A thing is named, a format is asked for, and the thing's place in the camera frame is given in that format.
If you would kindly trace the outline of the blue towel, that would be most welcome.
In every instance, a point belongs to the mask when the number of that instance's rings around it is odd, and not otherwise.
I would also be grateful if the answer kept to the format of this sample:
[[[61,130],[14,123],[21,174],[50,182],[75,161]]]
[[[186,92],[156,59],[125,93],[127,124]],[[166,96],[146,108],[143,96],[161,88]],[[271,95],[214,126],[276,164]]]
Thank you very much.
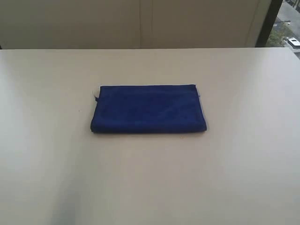
[[[194,84],[101,86],[95,134],[181,134],[207,130]]]

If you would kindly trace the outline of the white car outside window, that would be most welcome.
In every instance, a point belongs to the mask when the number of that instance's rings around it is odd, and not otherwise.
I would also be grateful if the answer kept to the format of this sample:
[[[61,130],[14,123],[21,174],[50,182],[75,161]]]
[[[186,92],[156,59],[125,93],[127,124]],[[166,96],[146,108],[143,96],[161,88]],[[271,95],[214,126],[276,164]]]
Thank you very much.
[[[294,37],[284,37],[285,44],[294,52],[300,51],[300,42]]]

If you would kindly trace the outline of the black window frame post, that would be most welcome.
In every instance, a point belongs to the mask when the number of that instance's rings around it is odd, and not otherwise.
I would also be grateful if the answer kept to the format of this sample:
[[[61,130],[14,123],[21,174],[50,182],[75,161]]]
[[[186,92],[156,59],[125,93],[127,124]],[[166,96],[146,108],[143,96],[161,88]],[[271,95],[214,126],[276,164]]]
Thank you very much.
[[[281,8],[283,0],[272,0],[270,2],[269,9],[267,11],[266,17],[264,19],[262,28],[260,30],[259,36],[257,38],[257,42],[255,47],[265,47],[270,36],[272,27],[278,15],[278,12]]]

